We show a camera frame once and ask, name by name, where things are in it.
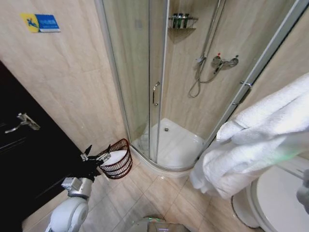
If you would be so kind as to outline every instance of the toilet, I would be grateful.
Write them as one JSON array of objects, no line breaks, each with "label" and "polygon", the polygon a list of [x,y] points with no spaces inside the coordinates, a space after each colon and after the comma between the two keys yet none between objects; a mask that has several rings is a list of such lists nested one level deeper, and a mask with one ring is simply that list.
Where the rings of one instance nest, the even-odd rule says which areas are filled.
[{"label": "toilet", "polygon": [[309,215],[297,200],[309,160],[295,157],[281,162],[232,198],[238,219],[265,232],[309,232]]}]

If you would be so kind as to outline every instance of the yellow sign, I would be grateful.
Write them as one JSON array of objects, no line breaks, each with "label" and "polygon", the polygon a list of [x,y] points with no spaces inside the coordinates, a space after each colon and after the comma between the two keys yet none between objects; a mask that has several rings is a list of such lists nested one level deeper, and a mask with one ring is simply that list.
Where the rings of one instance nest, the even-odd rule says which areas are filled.
[{"label": "yellow sign", "polygon": [[39,22],[35,14],[21,13],[20,16],[23,18],[30,32],[40,32]]}]

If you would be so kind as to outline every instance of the toilet base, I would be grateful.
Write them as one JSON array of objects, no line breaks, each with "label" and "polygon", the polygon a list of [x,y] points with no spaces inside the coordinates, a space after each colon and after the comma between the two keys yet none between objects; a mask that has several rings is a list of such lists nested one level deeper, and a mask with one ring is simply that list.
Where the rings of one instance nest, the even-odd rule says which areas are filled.
[{"label": "toilet base", "polygon": [[246,195],[246,189],[243,189],[232,197],[232,207],[234,213],[243,224],[250,228],[260,227],[250,208]]}]

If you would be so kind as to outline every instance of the dark door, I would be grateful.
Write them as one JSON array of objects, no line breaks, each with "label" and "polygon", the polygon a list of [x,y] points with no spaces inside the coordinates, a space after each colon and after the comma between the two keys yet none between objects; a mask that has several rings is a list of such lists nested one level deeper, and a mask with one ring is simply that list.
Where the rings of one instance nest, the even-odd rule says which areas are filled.
[{"label": "dark door", "polygon": [[[5,198],[15,219],[36,211],[63,188],[80,162],[80,150],[0,62],[0,157]],[[20,126],[26,113],[39,126]]]}]

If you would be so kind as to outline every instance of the shower hose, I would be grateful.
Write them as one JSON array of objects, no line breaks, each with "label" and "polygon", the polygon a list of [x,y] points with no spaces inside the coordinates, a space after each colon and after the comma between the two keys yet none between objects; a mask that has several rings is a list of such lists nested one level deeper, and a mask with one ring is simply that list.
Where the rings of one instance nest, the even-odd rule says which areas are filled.
[{"label": "shower hose", "polygon": [[[192,87],[189,90],[189,96],[191,98],[195,98],[195,97],[197,97],[199,95],[199,93],[201,92],[201,84],[208,84],[208,83],[210,83],[216,77],[216,75],[218,73],[217,72],[216,74],[214,74],[212,76],[212,78],[207,80],[207,81],[201,81],[201,74],[203,72],[206,60],[207,60],[207,58],[203,57],[203,58],[200,58],[200,61],[198,62],[197,72],[195,74],[195,82],[193,83]],[[194,89],[196,84],[197,84],[197,93],[193,94],[193,89]]]}]

